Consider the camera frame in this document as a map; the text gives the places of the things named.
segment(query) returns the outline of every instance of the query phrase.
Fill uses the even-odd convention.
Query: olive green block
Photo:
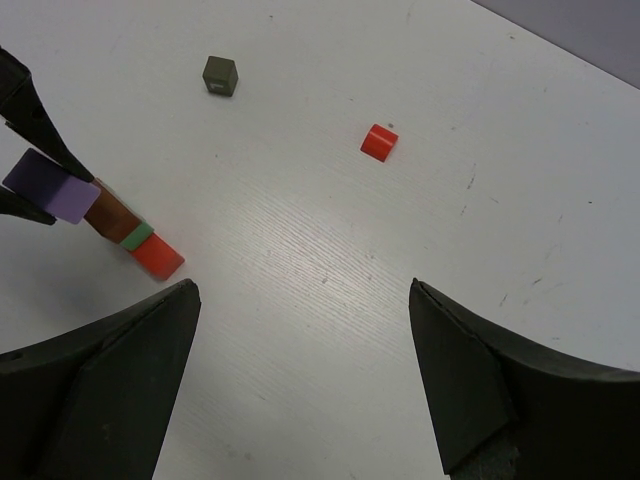
[[[209,57],[202,78],[211,93],[230,97],[238,84],[236,62],[227,58]]]
[[[125,250],[133,252],[136,248],[142,245],[152,233],[153,228],[147,222],[142,222],[133,230],[133,232],[127,235],[127,238],[120,242],[120,246]]]

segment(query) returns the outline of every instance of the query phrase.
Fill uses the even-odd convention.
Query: brown block
[[[100,196],[84,219],[100,235],[120,244],[142,220],[99,179],[96,178],[92,183],[100,189]]]

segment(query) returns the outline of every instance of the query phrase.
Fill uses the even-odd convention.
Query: gray cube
[[[230,97],[238,83],[236,62],[227,58],[209,57],[202,78],[211,93]]]

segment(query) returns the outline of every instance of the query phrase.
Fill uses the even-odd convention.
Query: red block
[[[378,124],[374,124],[364,139],[360,151],[371,155],[376,160],[384,162],[396,144],[396,141],[398,141],[398,135]]]
[[[155,233],[131,255],[158,280],[167,280],[184,263],[184,258]]]

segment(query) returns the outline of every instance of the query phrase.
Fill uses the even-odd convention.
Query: table surface
[[[72,151],[202,315],[156,479],[436,479],[412,278],[640,369],[640,91],[467,0],[0,6]],[[232,99],[207,56],[236,61]],[[393,124],[385,164],[359,146]],[[26,144],[0,129],[8,171]],[[0,351],[158,291],[86,224],[2,218]]]

